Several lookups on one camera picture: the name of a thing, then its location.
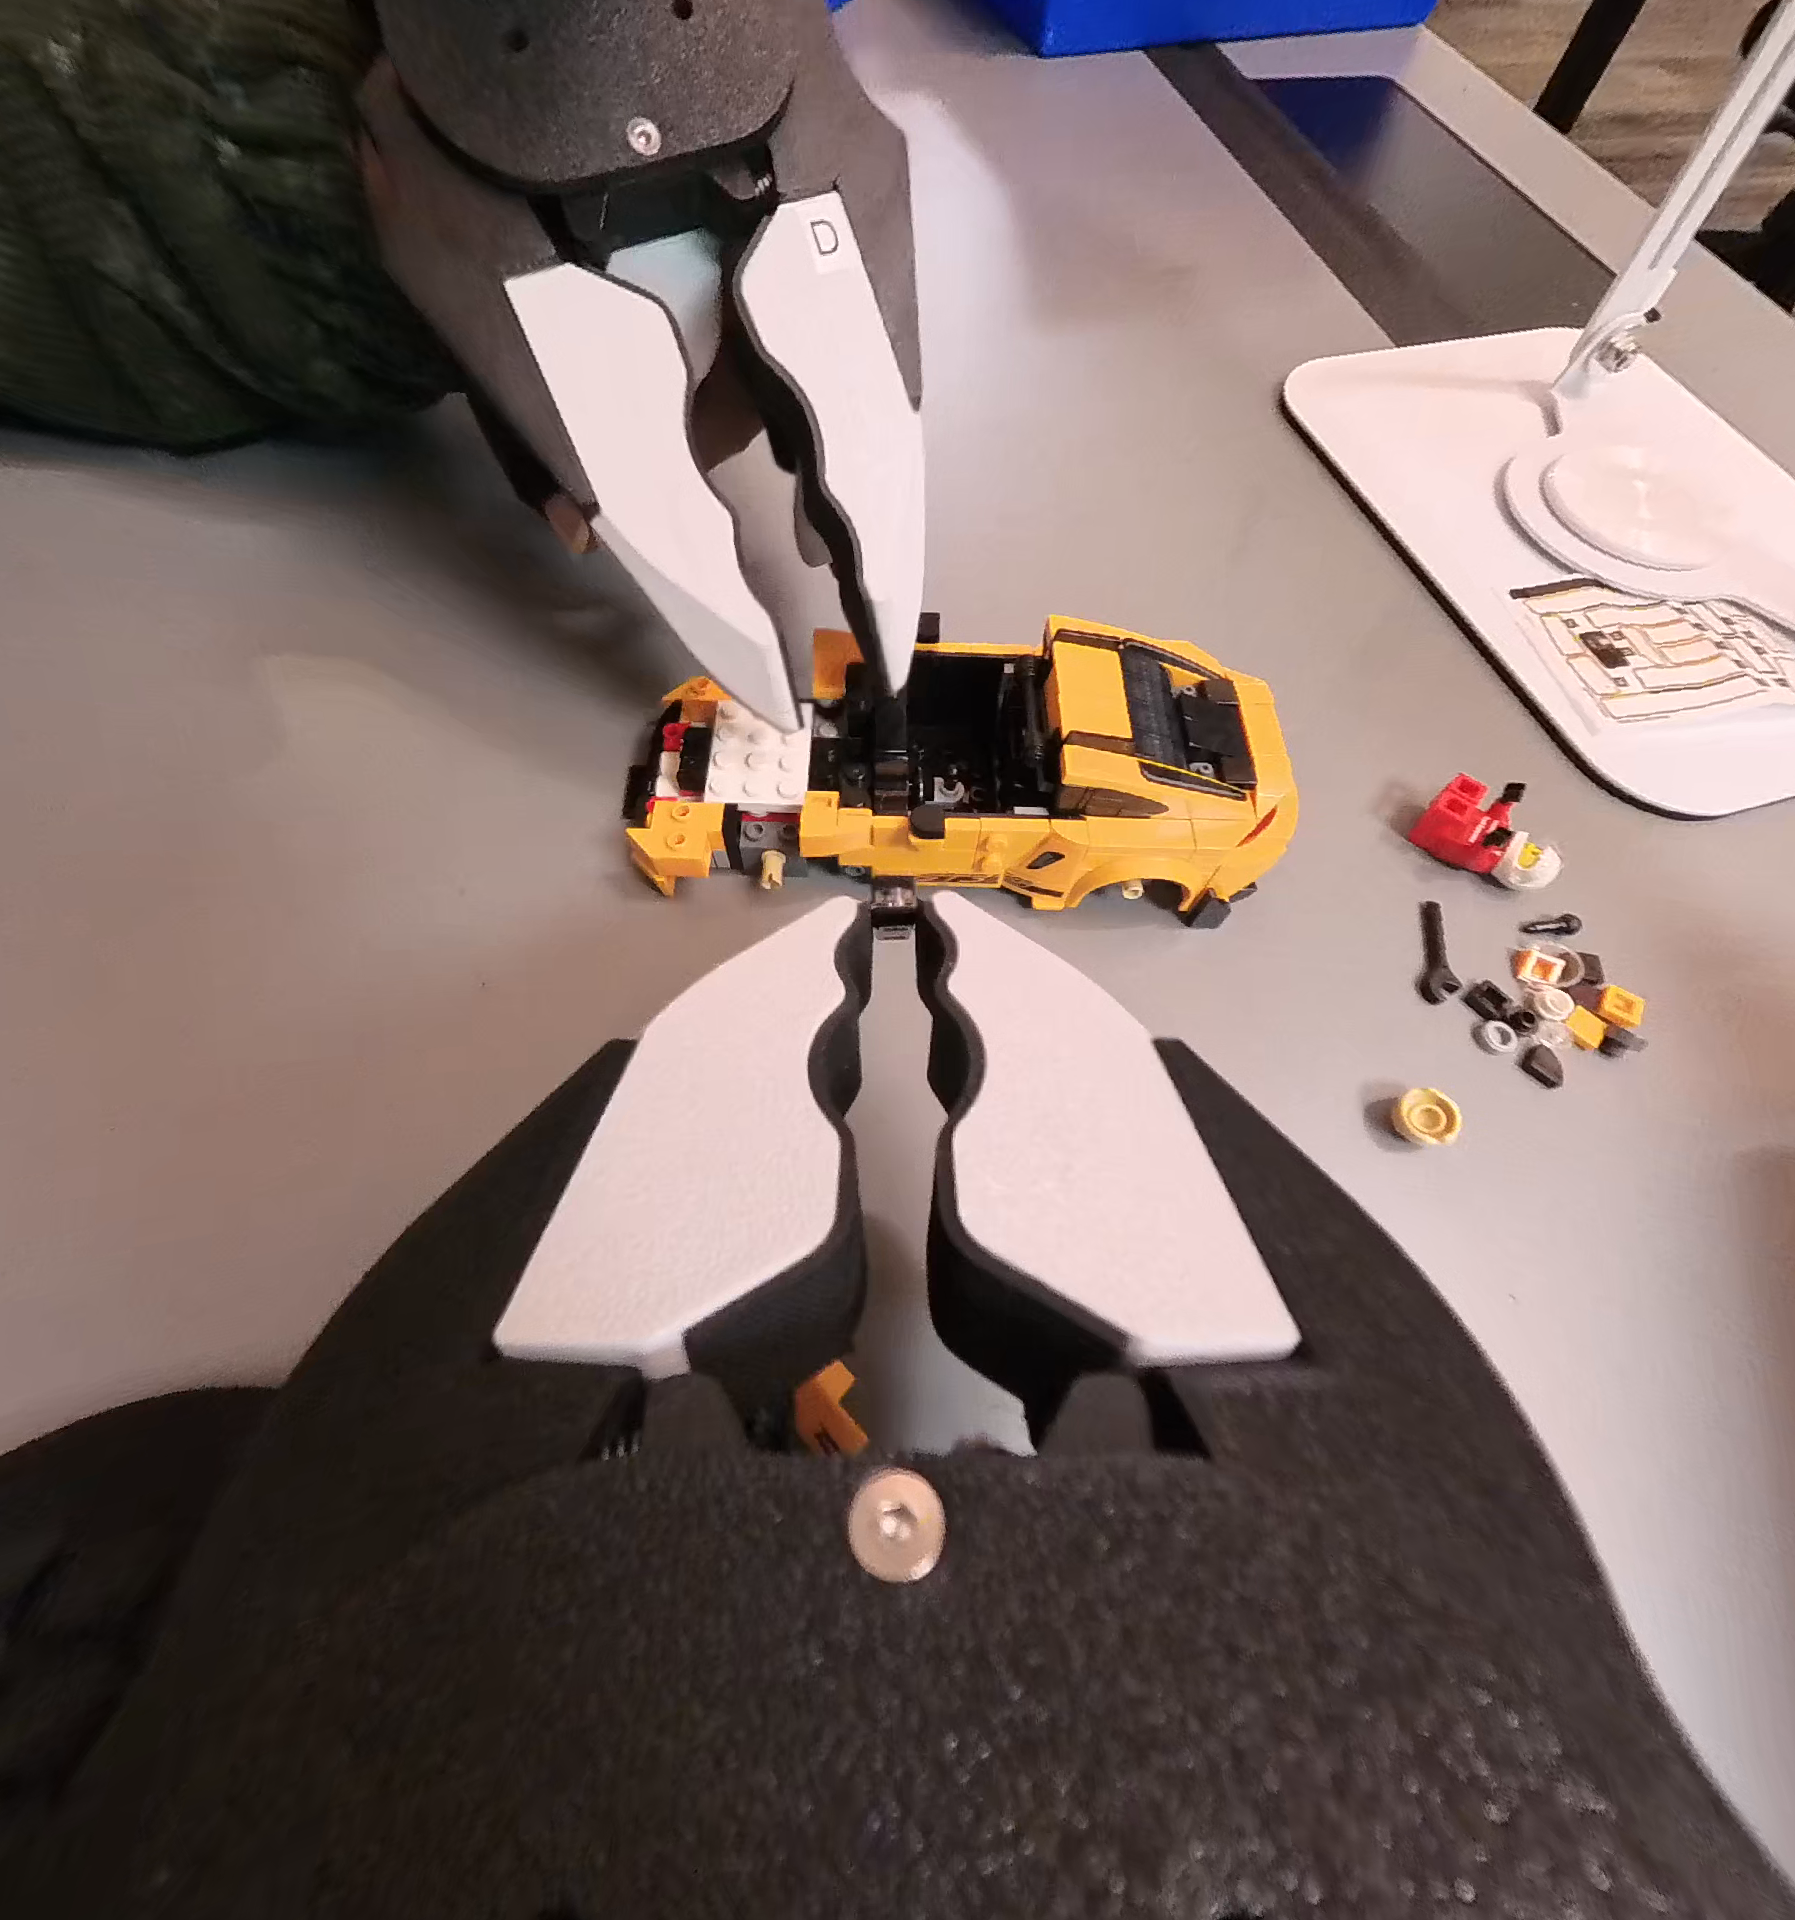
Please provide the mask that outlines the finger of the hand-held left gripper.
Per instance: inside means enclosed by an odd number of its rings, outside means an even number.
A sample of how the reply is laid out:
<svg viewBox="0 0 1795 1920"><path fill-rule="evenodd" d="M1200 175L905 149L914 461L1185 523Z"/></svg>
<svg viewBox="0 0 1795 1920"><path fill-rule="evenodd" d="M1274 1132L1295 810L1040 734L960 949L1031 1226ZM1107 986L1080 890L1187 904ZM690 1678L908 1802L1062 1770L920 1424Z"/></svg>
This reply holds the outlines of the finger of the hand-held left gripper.
<svg viewBox="0 0 1795 1920"><path fill-rule="evenodd" d="M926 438L836 187L777 204L738 261L736 309L785 429L803 516L884 694L909 683L926 576Z"/></svg>
<svg viewBox="0 0 1795 1920"><path fill-rule="evenodd" d="M777 628L692 447L694 377L673 313L651 293L576 264L510 276L503 291L570 447L595 537L703 673L767 724L794 730Z"/></svg>

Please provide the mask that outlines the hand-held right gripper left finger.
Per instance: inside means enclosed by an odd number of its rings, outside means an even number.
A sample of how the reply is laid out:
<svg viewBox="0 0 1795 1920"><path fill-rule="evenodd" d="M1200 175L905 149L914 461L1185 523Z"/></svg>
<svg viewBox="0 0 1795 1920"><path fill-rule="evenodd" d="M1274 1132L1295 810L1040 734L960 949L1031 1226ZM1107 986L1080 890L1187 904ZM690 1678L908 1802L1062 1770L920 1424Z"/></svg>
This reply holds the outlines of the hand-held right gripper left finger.
<svg viewBox="0 0 1795 1920"><path fill-rule="evenodd" d="M867 908L827 900L643 1027L501 1310L501 1357L715 1379L753 1424L849 1352L871 947Z"/></svg>

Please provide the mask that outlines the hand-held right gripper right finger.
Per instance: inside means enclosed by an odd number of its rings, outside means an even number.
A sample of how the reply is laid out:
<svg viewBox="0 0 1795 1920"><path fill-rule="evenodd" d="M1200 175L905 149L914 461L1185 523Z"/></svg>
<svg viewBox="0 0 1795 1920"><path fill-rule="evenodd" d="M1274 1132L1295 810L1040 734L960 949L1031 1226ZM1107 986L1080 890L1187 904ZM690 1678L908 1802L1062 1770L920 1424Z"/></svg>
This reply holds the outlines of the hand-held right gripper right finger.
<svg viewBox="0 0 1795 1920"><path fill-rule="evenodd" d="M1044 1441L1078 1379L1282 1363L1299 1323L1148 1028L963 895L924 904L933 1329Z"/></svg>

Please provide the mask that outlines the yellow lego car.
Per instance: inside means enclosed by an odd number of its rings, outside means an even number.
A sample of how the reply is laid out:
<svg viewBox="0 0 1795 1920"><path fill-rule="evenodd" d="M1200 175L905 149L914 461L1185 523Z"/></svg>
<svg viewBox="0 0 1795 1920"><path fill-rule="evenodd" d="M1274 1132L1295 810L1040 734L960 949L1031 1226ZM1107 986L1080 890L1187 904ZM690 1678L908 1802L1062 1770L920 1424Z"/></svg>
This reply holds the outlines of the yellow lego car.
<svg viewBox="0 0 1795 1920"><path fill-rule="evenodd" d="M1052 914L1095 895L1224 924L1283 858L1299 793L1268 685L1187 641L1050 614L1039 639L947 639L924 612L884 694L845 630L779 731L717 682L673 688L623 792L632 866L661 895L731 873L763 890L997 894Z"/></svg>

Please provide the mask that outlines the person's left forearm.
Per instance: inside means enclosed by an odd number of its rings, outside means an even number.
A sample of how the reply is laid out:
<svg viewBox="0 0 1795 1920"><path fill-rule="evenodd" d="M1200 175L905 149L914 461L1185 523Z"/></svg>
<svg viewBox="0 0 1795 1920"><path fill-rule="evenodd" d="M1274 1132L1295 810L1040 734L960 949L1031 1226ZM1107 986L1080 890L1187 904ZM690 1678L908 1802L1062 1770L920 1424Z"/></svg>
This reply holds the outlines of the person's left forearm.
<svg viewBox="0 0 1795 1920"><path fill-rule="evenodd" d="M458 393L388 276L351 1L0 1L0 421L202 453Z"/></svg>

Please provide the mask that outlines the pile of small lego pieces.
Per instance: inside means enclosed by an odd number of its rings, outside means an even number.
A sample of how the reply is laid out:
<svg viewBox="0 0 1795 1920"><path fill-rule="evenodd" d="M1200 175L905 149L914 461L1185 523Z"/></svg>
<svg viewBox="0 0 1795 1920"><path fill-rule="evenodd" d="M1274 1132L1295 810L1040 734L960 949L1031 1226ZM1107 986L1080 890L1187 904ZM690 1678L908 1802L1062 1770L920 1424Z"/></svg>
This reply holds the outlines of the pile of small lego pieces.
<svg viewBox="0 0 1795 1920"><path fill-rule="evenodd" d="M1651 1048L1647 1001L1620 985L1582 941L1576 913L1521 922L1504 977L1461 982L1471 1037L1543 1091L1557 1091L1576 1060L1627 1061Z"/></svg>

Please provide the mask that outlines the red lego minifigure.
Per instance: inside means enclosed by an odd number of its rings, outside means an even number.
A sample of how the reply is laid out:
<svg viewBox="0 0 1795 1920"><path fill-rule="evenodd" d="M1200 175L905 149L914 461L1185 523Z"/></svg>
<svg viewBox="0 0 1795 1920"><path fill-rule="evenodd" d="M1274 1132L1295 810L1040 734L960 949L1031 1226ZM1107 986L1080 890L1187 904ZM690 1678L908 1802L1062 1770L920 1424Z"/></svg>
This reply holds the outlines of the red lego minifigure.
<svg viewBox="0 0 1795 1920"><path fill-rule="evenodd" d="M1522 781L1492 793L1486 781L1459 772L1417 814L1406 839L1437 864L1505 892L1543 890L1559 875L1559 854L1517 823L1525 793Z"/></svg>

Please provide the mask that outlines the person's left hand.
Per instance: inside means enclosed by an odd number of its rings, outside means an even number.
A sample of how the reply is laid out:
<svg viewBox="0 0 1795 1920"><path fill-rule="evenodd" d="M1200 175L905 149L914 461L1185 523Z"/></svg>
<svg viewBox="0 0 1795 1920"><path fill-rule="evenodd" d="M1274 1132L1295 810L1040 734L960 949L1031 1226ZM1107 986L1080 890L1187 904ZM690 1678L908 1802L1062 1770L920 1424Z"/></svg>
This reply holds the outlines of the person's left hand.
<svg viewBox="0 0 1795 1920"><path fill-rule="evenodd" d="M570 554L580 557L593 550L595 529L592 516L558 484L518 428L473 382L465 384L463 396L484 445L518 503L538 516Z"/></svg>

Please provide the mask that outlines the blue plastic bin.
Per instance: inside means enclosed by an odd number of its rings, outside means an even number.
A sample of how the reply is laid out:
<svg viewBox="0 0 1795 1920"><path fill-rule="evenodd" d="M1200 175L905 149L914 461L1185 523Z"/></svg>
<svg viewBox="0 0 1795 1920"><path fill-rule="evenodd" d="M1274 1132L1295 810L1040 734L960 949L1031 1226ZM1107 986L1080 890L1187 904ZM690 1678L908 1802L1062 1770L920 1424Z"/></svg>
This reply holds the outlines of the blue plastic bin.
<svg viewBox="0 0 1795 1920"><path fill-rule="evenodd" d="M1422 25L1437 1L975 1L1039 57Z"/></svg>

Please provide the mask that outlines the white metal book stand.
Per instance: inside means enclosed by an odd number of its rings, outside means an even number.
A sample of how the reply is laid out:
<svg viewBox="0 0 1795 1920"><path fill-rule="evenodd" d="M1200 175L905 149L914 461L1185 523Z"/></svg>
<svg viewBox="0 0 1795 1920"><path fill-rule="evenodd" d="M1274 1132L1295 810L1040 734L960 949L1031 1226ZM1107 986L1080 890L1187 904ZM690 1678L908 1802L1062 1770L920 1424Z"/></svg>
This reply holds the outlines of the white metal book stand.
<svg viewBox="0 0 1795 1920"><path fill-rule="evenodd" d="M1569 754L1651 813L1718 821L1795 800L1795 717L1593 728L1507 611L1585 578L1715 596L1795 638L1795 475L1650 354L1680 266L1795 81L1795 4L1576 332L1539 329L1311 360L1292 423Z"/></svg>

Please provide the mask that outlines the clear sticker sheet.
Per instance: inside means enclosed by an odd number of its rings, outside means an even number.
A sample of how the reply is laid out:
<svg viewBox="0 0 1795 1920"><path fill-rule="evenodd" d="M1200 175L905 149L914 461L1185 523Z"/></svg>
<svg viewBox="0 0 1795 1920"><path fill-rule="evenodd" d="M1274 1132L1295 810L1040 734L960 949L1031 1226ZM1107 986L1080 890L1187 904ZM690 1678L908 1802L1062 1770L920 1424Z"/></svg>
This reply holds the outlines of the clear sticker sheet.
<svg viewBox="0 0 1795 1920"><path fill-rule="evenodd" d="M1795 717L1795 638L1730 600L1642 596L1570 578L1507 595L1555 685L1602 730Z"/></svg>

